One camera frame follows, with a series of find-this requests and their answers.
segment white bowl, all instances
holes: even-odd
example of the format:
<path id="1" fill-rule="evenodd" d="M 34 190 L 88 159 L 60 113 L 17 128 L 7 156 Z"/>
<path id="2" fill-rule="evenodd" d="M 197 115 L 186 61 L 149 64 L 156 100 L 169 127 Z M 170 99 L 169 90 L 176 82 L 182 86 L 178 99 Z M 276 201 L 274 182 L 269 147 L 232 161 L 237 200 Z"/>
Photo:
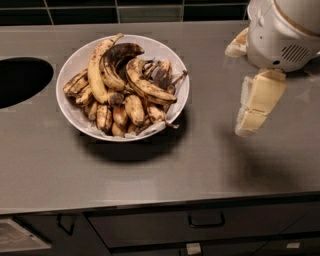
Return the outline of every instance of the white bowl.
<path id="1" fill-rule="evenodd" d="M 98 130 L 96 126 L 87 119 L 82 109 L 79 108 L 78 106 L 75 106 L 75 104 L 72 104 L 71 100 L 68 97 L 66 97 L 63 92 L 64 85 L 73 76 L 75 76 L 77 73 L 79 73 L 81 70 L 87 67 L 90 55 L 93 49 L 96 47 L 96 45 L 98 45 L 102 40 L 107 38 L 112 38 L 112 37 L 114 36 L 101 38 L 83 46 L 82 48 L 77 50 L 66 61 L 66 63 L 63 65 L 59 73 L 58 80 L 57 80 L 57 86 L 56 86 L 57 101 L 62 113 L 67 118 L 67 120 L 72 125 L 74 125 L 77 129 L 79 129 L 80 131 L 82 131 L 83 133 L 89 136 L 92 136 L 100 140 L 115 141 L 115 142 L 141 140 L 141 139 L 150 137 L 162 131 L 163 129 L 165 129 L 166 128 L 165 123 L 162 122 L 157 125 L 152 125 L 148 129 L 140 133 L 139 135 L 126 134 L 125 138 L 108 136 L 104 134 L 104 132 Z M 124 35 L 124 37 L 120 38 L 116 44 L 127 43 L 127 42 L 136 43 L 144 49 L 145 53 L 142 55 L 139 55 L 139 57 L 143 59 L 155 58 L 157 60 L 170 60 L 172 63 L 173 77 L 179 76 L 183 70 L 187 70 L 182 60 L 179 58 L 179 56 L 175 52 L 173 52 L 166 45 L 156 40 L 143 37 L 143 36 Z M 177 90 L 176 90 L 177 103 L 172 104 L 170 109 L 167 112 L 167 121 L 169 123 L 172 123 L 183 110 L 188 99 L 189 87 L 190 87 L 189 76 L 187 76 L 183 80 L 183 82 L 180 82 L 177 85 Z"/>

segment cabinet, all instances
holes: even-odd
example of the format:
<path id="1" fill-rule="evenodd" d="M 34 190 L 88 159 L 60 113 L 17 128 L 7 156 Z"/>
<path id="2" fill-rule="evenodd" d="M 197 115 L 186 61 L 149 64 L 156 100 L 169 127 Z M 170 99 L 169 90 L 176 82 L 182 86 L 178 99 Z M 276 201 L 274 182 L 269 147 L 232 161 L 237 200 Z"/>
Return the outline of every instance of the cabinet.
<path id="1" fill-rule="evenodd" d="M 309 255 L 320 253 L 320 238 L 297 238 L 272 241 L 254 256 Z"/>
<path id="2" fill-rule="evenodd" d="M 88 220 L 109 248 L 121 248 L 275 235 L 305 212 L 299 204 L 260 205 L 118 215 L 93 212 Z"/>
<path id="3" fill-rule="evenodd" d="M 110 255 L 105 245 L 81 214 L 24 215 L 16 216 L 14 219 L 28 230 L 51 243 L 52 248 L 1 253 L 1 256 Z"/>

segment overripe banana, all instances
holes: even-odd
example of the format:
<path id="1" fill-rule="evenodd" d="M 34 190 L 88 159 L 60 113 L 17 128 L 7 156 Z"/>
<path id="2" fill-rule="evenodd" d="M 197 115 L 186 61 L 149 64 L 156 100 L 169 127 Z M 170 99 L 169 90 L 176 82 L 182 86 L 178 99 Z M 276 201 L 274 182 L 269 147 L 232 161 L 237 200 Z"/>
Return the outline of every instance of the overripe banana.
<path id="1" fill-rule="evenodd" d="M 122 91 L 126 81 L 121 79 L 118 68 L 123 62 L 143 54 L 144 50 L 134 43 L 117 44 L 107 50 L 100 60 L 100 72 L 103 82 L 115 91 Z"/>
<path id="2" fill-rule="evenodd" d="M 107 120 L 108 107 L 105 104 L 98 104 L 97 107 L 97 128 L 104 131 Z"/>
<path id="3" fill-rule="evenodd" d="M 74 86 L 74 85 L 78 82 L 78 80 L 79 80 L 80 78 L 82 78 L 82 77 L 83 77 L 85 74 L 87 74 L 87 73 L 88 73 L 88 69 L 85 68 L 85 69 L 82 70 L 80 73 L 78 73 L 78 74 L 76 74 L 74 77 L 72 77 L 72 78 L 68 81 L 68 83 L 66 83 L 66 85 L 63 87 L 63 92 L 68 95 L 68 92 L 69 92 L 69 90 L 71 89 L 71 87 Z"/>
<path id="4" fill-rule="evenodd" d="M 129 120 L 129 125 L 128 125 L 128 129 L 127 129 L 127 133 L 136 133 L 136 130 L 137 130 L 138 126 L 136 126 L 134 123 L 132 123 L 130 120 Z"/>
<path id="5" fill-rule="evenodd" d="M 108 104 L 111 107 L 119 106 L 124 102 L 124 95 L 114 89 L 108 90 Z"/>
<path id="6" fill-rule="evenodd" d="M 98 101 L 93 100 L 89 105 L 87 105 L 84 109 L 87 117 L 90 121 L 94 121 L 97 118 L 97 108 L 98 108 Z"/>
<path id="7" fill-rule="evenodd" d="M 166 120 L 166 114 L 162 105 L 156 105 L 152 102 L 148 102 L 147 113 L 153 124 L 157 124 Z"/>
<path id="8" fill-rule="evenodd" d="M 113 120 L 119 127 L 126 127 L 128 114 L 124 105 L 113 107 Z"/>
<path id="9" fill-rule="evenodd" d="M 101 104 L 107 102 L 108 100 L 108 91 L 104 85 L 102 77 L 100 75 L 99 63 L 101 56 L 105 53 L 106 50 L 111 48 L 119 38 L 123 37 L 123 34 L 119 33 L 114 36 L 112 39 L 103 40 L 99 43 L 93 50 L 89 64 L 88 64 L 88 80 L 92 89 L 94 98 Z"/>
<path id="10" fill-rule="evenodd" d="M 171 84 L 172 79 L 172 66 L 171 61 L 165 60 L 162 61 L 157 73 L 153 78 L 153 83 L 160 87 L 163 90 L 167 90 L 169 85 Z"/>
<path id="11" fill-rule="evenodd" d="M 152 76 L 153 71 L 156 70 L 156 68 L 159 66 L 160 66 L 159 61 L 153 61 L 150 66 L 148 66 L 147 68 L 143 68 L 142 72 L 144 75 L 144 79 L 149 80 Z"/>
<path id="12" fill-rule="evenodd" d="M 144 123 L 145 113 L 140 98 L 135 94 L 128 95 L 125 98 L 124 106 L 131 122 L 136 126 L 142 126 Z"/>
<path id="13" fill-rule="evenodd" d="M 88 74 L 85 73 L 71 88 L 70 90 L 66 93 L 67 96 L 71 97 L 77 97 L 78 93 L 87 85 L 89 84 L 88 82 Z"/>
<path id="14" fill-rule="evenodd" d="M 76 97 L 76 104 L 81 107 L 85 107 L 89 105 L 92 100 L 93 100 L 92 90 L 90 85 L 87 85 L 78 93 Z"/>
<path id="15" fill-rule="evenodd" d="M 176 93 L 176 85 L 182 81 L 186 76 L 188 75 L 188 72 L 186 70 L 182 71 L 182 74 L 178 76 L 167 88 L 167 92 L 174 95 Z M 171 104 L 167 104 L 163 106 L 164 112 L 167 112 Z"/>
<path id="16" fill-rule="evenodd" d="M 115 122 L 113 122 L 111 132 L 113 136 L 124 137 L 127 132 L 127 128 L 119 127 Z"/>
<path id="17" fill-rule="evenodd" d="M 112 111 L 109 107 L 107 107 L 106 123 L 104 125 L 105 133 L 108 133 L 111 130 L 112 124 L 113 124 Z"/>
<path id="18" fill-rule="evenodd" d="M 127 77 L 130 86 L 140 97 L 148 99 L 155 104 L 166 105 L 175 103 L 177 98 L 174 95 L 162 90 L 161 88 L 144 79 L 142 73 L 144 65 L 145 60 L 137 57 L 128 62 Z"/>

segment sink hole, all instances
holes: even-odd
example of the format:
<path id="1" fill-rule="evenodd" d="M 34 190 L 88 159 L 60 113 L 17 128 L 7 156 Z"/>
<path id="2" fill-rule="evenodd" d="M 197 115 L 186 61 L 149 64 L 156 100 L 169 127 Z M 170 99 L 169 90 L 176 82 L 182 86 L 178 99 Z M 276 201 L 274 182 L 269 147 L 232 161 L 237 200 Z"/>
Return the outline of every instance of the sink hole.
<path id="1" fill-rule="evenodd" d="M 52 66 L 41 59 L 19 57 L 0 61 L 0 108 L 10 107 L 39 93 L 51 81 Z"/>

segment countertop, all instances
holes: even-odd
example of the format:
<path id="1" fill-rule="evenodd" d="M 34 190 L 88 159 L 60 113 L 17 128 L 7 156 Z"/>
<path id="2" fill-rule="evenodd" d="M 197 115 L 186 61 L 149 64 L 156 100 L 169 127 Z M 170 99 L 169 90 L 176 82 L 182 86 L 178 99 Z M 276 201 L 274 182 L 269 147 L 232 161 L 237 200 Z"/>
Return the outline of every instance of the countertop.
<path id="1" fill-rule="evenodd" d="M 234 134 L 241 84 L 258 69 L 224 55 L 246 21 L 0 27 L 1 59 L 54 68 L 34 97 L 0 109 L 0 214 L 320 191 L 319 80 L 288 74 L 263 129 Z M 144 141 L 97 141 L 63 116 L 55 86 L 83 45 L 118 32 L 158 40 L 184 61 L 190 95 L 177 120 Z"/>

